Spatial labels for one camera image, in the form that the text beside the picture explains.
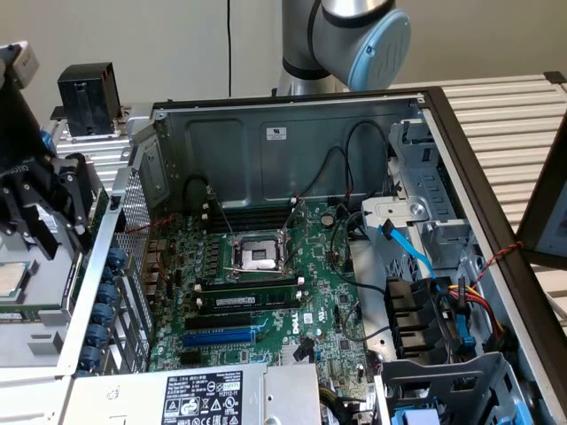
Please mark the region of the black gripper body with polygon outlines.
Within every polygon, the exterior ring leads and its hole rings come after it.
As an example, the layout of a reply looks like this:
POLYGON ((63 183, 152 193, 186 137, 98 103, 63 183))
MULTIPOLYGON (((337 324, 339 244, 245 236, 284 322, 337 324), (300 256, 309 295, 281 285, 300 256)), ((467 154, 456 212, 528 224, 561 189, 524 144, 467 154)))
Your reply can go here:
POLYGON ((53 156, 34 114, 14 82, 1 88, 1 207, 13 197, 19 206, 53 211, 53 156))

